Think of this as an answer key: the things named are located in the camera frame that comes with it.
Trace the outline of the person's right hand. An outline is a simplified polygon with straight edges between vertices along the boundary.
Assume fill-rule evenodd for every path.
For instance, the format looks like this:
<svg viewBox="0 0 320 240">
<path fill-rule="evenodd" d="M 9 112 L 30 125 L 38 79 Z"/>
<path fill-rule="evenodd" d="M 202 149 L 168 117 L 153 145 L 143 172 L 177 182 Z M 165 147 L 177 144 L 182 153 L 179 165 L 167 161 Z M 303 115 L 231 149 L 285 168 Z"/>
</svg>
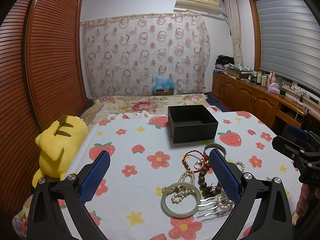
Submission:
<svg viewBox="0 0 320 240">
<path fill-rule="evenodd" d="M 299 200 L 296 206 L 296 214 L 299 217 L 303 217 L 309 207 L 309 199 L 312 197 L 320 198 L 320 188 L 316 188 L 315 190 L 310 189 L 309 185 L 302 184 Z"/>
</svg>

